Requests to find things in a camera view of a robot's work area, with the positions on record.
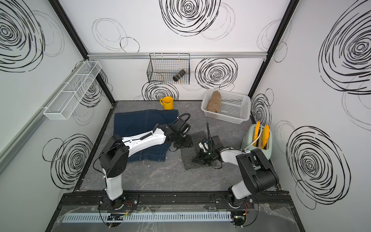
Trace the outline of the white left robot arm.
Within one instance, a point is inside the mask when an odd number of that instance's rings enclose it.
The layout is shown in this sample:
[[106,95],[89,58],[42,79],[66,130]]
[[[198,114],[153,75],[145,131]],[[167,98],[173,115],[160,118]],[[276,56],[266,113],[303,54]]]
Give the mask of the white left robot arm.
[[190,147],[192,139],[187,134],[190,128],[186,120],[177,117],[170,124],[156,124],[152,130],[135,136],[112,136],[98,157],[108,199],[123,202],[122,174],[131,156],[165,143],[174,144],[175,148]]

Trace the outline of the tan brown skirt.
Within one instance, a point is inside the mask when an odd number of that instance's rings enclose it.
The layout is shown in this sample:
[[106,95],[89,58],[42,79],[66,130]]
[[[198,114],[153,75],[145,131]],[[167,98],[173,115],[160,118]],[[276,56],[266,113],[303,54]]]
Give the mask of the tan brown skirt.
[[213,113],[219,113],[221,110],[221,94],[219,91],[214,91],[211,95],[209,103],[207,105],[207,111]]

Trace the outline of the grey polka dot skirt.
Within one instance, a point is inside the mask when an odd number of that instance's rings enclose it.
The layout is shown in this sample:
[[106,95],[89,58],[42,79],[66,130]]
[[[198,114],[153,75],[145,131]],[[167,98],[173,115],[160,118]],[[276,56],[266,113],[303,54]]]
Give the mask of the grey polka dot skirt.
[[181,160],[184,168],[186,170],[190,170],[206,167],[206,163],[203,163],[202,161],[192,161],[194,158],[198,157],[198,152],[201,150],[199,143],[206,138],[206,133],[204,131],[199,131],[197,133],[190,134],[190,136],[192,141],[191,147],[181,149]]

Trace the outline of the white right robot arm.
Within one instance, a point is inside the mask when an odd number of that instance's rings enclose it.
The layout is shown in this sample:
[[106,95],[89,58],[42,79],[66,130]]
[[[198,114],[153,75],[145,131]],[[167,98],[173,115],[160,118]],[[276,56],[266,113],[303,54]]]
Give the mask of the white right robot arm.
[[242,181],[229,187],[227,199],[232,208],[238,208],[251,195],[261,193],[279,184],[279,177],[263,151],[255,148],[250,151],[222,147],[218,136],[203,139],[196,145],[196,163],[212,165],[219,161],[238,166]]

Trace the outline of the white plastic basket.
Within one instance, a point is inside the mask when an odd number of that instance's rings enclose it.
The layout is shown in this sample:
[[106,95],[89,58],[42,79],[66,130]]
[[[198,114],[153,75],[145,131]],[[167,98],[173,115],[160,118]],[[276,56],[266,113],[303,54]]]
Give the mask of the white plastic basket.
[[221,95],[220,112],[210,112],[207,110],[212,94],[216,90],[207,90],[203,97],[201,110],[206,117],[218,119],[230,123],[241,124],[250,119],[251,99],[247,95],[218,90]]

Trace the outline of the dark blue skirt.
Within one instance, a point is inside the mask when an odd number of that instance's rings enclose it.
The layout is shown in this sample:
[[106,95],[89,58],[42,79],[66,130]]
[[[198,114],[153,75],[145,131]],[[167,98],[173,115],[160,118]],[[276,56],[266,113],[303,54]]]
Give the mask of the dark blue skirt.
[[[114,135],[130,137],[153,130],[156,124],[170,124],[179,116],[178,110],[143,110],[116,113],[114,116]],[[169,143],[153,146],[137,152],[128,158],[128,162],[142,160],[161,161],[166,159]]]

